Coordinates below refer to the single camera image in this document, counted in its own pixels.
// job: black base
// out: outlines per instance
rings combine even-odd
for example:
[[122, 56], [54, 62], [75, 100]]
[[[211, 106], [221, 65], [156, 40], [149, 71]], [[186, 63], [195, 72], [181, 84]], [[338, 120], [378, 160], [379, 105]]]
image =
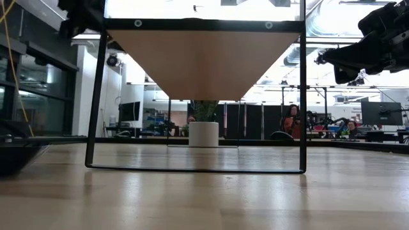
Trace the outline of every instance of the black base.
[[123, 171], [142, 171], [142, 172], [167, 172], [167, 173], [224, 173], [224, 174], [303, 174], [301, 170], [238, 170], [238, 169], [163, 169], [163, 168], [136, 168], [136, 167], [121, 167], [107, 165], [86, 165], [91, 169], [114, 169]]
[[1, 146], [0, 176], [13, 176], [46, 152], [48, 146]]

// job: robotic arm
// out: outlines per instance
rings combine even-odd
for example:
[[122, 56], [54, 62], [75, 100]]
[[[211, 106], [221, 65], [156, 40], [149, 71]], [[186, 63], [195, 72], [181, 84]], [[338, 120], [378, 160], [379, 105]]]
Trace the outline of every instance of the robotic arm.
[[409, 68], [409, 6], [387, 3], [359, 23], [363, 39], [353, 45], [319, 53], [316, 63], [334, 66], [337, 84], [354, 81], [365, 69], [369, 75]]

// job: computer monitor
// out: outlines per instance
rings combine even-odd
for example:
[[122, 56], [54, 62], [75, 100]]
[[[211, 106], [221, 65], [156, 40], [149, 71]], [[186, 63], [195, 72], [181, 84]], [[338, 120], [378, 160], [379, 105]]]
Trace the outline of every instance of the computer monitor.
[[120, 121], [139, 120], [140, 102], [123, 103], [120, 105]]
[[401, 108], [398, 102], [361, 102], [362, 124], [403, 125]]

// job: black chair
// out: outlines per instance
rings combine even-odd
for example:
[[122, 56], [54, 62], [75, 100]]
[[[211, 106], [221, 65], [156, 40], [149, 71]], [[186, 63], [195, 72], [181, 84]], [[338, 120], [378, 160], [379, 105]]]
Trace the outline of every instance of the black chair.
[[294, 141], [294, 138], [286, 132], [276, 131], [270, 136], [271, 141]]

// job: potted plant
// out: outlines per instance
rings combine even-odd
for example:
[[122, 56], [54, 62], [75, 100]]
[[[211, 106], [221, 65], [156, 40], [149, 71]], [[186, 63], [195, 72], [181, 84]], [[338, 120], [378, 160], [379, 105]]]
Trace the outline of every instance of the potted plant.
[[181, 128], [181, 132], [183, 133], [184, 137], [188, 137], [189, 136], [189, 124], [184, 125]]
[[219, 101], [193, 100], [194, 121], [189, 123], [190, 147], [219, 146], [219, 124], [215, 122], [215, 109]]

